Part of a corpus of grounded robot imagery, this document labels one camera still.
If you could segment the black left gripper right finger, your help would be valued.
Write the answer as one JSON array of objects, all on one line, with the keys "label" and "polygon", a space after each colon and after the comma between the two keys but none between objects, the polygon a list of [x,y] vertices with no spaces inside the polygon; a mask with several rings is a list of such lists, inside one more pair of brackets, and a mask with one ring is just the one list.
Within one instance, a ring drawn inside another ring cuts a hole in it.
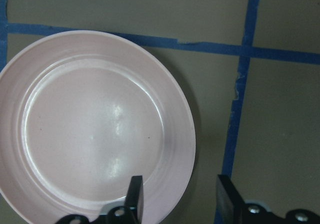
[{"label": "black left gripper right finger", "polygon": [[241,224],[244,200],[229,176],[218,175],[216,180],[216,207],[224,224]]}]

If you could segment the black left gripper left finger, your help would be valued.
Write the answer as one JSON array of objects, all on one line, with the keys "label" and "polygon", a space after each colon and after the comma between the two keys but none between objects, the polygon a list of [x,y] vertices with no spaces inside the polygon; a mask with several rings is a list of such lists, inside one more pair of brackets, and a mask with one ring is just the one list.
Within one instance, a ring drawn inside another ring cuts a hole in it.
[{"label": "black left gripper left finger", "polygon": [[144,183],[142,176],[132,176],[124,205],[132,213],[135,223],[141,224],[144,211]]}]

